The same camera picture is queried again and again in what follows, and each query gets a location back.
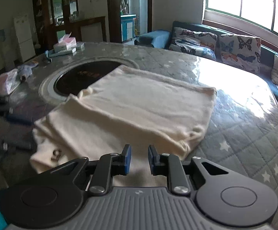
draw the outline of metal screw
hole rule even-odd
[[[7,143],[3,143],[3,150],[7,151],[8,150],[8,144]]]
[[[94,194],[101,194],[105,192],[105,189],[101,186],[92,186],[89,190]]]
[[[186,194],[189,192],[189,188],[186,188],[184,186],[176,186],[173,190],[177,194]]]

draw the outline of window frame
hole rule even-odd
[[[246,19],[246,18],[241,17],[242,0],[241,0],[241,4],[240,4],[240,13],[239,13],[239,16],[233,15],[233,14],[230,14],[230,13],[228,13],[228,12],[221,11],[221,10],[218,10],[218,9],[209,8],[209,7],[208,7],[208,0],[206,0],[205,9],[206,9],[206,10],[210,10],[210,11],[215,11],[215,12],[218,12],[218,13],[221,13],[221,14],[233,16],[233,17],[235,17],[235,18],[238,18],[238,19],[243,20],[243,21],[246,21],[246,22],[250,22],[250,23],[252,23],[252,24],[254,24],[254,25],[256,25],[256,26],[258,26],[258,27],[260,27],[260,28],[263,28],[263,29],[265,29],[265,30],[267,30],[267,31],[269,31],[269,32],[271,32],[271,33],[273,33],[273,34],[275,34],[276,36],[278,36],[278,33],[277,33],[276,31],[273,30],[273,29],[274,29],[274,21],[275,21],[275,12],[276,12],[276,0],[273,0],[273,16],[272,16],[272,25],[271,25],[271,29],[268,29],[268,28],[266,28],[266,27],[264,27],[264,26],[262,26],[262,25],[260,25],[260,24],[257,24],[257,23],[255,23],[254,21],[250,21],[250,20],[248,20],[248,19]]]

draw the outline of plastic bag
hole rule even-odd
[[[20,65],[17,70],[18,70],[18,75],[20,77],[20,81],[24,82],[27,80],[27,78],[32,75],[32,69],[35,68],[39,62],[37,61],[31,61],[28,64]]]
[[[11,94],[20,84],[17,78],[17,69],[0,75],[0,96]]]

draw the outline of wooden door frame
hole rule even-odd
[[[120,0],[107,0],[110,42],[122,42]],[[148,32],[152,31],[152,0],[148,0]]]

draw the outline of butterfly pillow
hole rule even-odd
[[[216,60],[215,47],[217,35],[209,32],[195,32],[175,27],[169,50]]]
[[[261,38],[222,34],[219,38],[222,62],[251,73],[259,73]]]

